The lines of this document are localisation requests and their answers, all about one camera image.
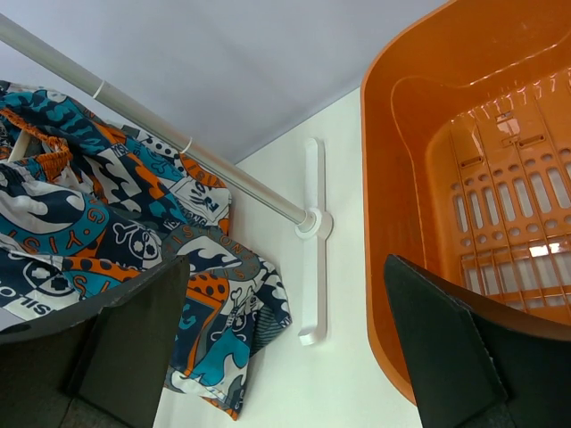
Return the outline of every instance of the white pole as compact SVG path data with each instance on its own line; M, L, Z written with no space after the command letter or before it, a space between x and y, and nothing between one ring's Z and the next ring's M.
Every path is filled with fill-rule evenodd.
M63 53L53 49L1 13L0 40L96 98L101 104L131 120L149 134L174 145L179 150L187 148L188 156L276 213L293 221L296 225L301 225L302 229L309 229L314 223L315 218L308 211L289 202L227 160L219 158L195 143L189 146L190 138L178 132L169 122L122 93L115 86L87 71Z

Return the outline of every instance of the orange plastic basket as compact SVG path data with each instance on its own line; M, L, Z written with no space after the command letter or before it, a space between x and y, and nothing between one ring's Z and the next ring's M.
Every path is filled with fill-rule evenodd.
M362 86L368 336L414 396L383 281L396 253L571 324L571 2L457 0Z

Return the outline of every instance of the white wall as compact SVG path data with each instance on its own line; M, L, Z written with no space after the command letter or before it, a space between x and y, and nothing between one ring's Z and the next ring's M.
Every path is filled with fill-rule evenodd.
M302 242L294 227L234 192L233 236L278 266L294 323L257 355L238 420L248 428L419 427L417 409L386 379L368 346L360 146L360 94L355 90L279 137L239 165L302 205L303 142L324 140L327 209L335 219L328 240L327 339L302 347ZM170 391L162 395L156 428L224 427L234 422L208 403Z

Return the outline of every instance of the patterned fabric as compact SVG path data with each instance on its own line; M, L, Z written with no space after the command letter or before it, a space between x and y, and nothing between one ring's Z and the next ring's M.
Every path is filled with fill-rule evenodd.
M8 163L21 129L40 154ZM291 318L274 267L228 237L225 185L140 130L8 82L0 159L0 308L42 317L187 255L192 275L165 386L237 419L248 360Z

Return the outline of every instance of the garment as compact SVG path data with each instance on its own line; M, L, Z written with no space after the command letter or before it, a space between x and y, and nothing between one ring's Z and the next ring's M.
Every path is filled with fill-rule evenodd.
M8 163L21 129L41 154ZM0 307L41 317L187 255L192 275L165 386L236 419L250 357L291 318L275 268L228 237L225 185L145 132L8 82L0 159Z

